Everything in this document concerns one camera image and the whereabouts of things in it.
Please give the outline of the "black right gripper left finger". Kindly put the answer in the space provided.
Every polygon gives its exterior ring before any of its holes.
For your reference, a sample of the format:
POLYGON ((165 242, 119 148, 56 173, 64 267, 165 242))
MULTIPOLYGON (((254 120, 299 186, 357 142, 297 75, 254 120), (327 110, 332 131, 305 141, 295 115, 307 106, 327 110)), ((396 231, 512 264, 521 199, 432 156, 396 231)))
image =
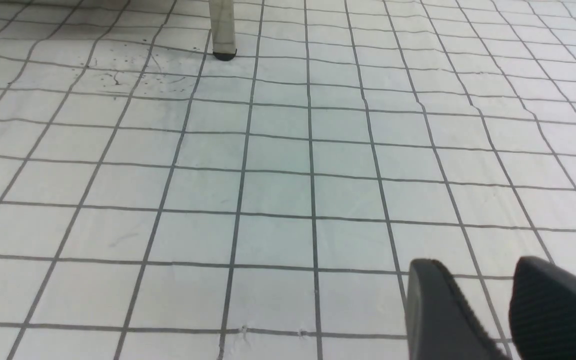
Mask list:
POLYGON ((410 360, 507 360, 453 274, 436 259, 413 259, 406 297, 410 360))

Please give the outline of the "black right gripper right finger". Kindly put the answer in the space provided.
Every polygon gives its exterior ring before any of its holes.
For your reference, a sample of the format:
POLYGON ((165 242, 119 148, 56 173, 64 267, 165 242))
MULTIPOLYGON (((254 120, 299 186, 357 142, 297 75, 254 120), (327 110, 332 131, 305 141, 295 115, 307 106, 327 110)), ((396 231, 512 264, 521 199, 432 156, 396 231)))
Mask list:
POLYGON ((519 258, 509 328, 522 360, 576 360, 576 276, 536 256, 519 258))

